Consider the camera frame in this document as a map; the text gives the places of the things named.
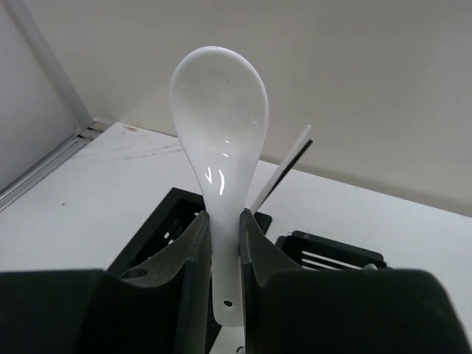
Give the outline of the aluminium rail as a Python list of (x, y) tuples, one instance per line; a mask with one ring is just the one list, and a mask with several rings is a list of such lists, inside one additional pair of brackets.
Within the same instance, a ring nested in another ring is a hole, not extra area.
[(22, 1), (1, 2), (1, 208), (96, 139), (89, 113)]

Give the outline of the large white ceramic spoon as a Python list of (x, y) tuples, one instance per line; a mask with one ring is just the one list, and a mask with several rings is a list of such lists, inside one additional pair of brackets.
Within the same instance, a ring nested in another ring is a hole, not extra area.
[(376, 271), (378, 270), (378, 267), (373, 263), (369, 263), (369, 264), (366, 264), (362, 269)]

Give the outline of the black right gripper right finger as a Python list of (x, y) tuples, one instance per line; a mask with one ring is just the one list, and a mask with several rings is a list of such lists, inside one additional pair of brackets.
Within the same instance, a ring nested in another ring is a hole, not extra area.
[(304, 269), (240, 215), (248, 353), (463, 353), (440, 282), (414, 269)]

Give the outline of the small white ceramic spoon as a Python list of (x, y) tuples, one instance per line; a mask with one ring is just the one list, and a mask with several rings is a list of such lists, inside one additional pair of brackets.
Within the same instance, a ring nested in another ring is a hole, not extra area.
[(169, 106), (209, 214), (215, 321), (240, 327), (240, 214), (266, 138), (266, 88), (242, 55), (205, 46), (177, 65)]

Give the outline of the black slotted utensil container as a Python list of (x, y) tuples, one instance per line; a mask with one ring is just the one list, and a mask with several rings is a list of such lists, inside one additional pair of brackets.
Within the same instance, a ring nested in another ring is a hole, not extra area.
[(108, 267), (108, 272), (118, 277), (146, 261), (179, 238), (202, 210), (201, 195), (171, 188)]

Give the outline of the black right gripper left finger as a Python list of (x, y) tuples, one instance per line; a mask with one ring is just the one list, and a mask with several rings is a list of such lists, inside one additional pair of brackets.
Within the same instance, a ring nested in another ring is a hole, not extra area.
[(1, 274), (3, 353), (203, 353), (209, 216), (117, 277), (102, 269)]

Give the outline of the black chopstick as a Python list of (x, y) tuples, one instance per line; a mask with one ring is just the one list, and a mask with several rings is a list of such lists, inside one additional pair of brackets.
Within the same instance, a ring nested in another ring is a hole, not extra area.
[(284, 179), (284, 177), (288, 174), (288, 172), (294, 167), (294, 165), (301, 159), (301, 157), (305, 154), (306, 150), (313, 144), (313, 140), (309, 139), (306, 141), (306, 143), (301, 146), (298, 151), (296, 152), (296, 155), (292, 157), (287, 165), (284, 167), (281, 173), (277, 175), (277, 179), (275, 182), (271, 183), (271, 188), (268, 192), (265, 193), (263, 201), (261, 204), (263, 204), (266, 199), (272, 194), (272, 192), (276, 189), (276, 187), (280, 184), (280, 182)]

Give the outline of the white chopstick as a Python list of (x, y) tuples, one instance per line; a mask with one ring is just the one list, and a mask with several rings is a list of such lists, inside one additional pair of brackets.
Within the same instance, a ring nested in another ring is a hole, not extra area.
[(294, 143), (290, 151), (288, 152), (288, 155), (282, 160), (282, 162), (274, 171), (274, 173), (271, 175), (270, 179), (267, 181), (265, 186), (261, 189), (258, 196), (255, 198), (254, 202), (249, 208), (252, 214), (255, 214), (258, 211), (258, 209), (263, 205), (261, 204), (261, 202), (263, 201), (264, 195), (266, 192), (270, 190), (271, 183), (276, 181), (277, 175), (282, 172), (282, 170), (287, 165), (289, 160), (296, 155), (296, 152), (298, 151), (298, 149), (301, 146), (303, 146), (307, 140), (309, 140), (310, 130), (311, 130), (311, 125), (307, 125), (304, 131), (297, 138), (296, 142)]

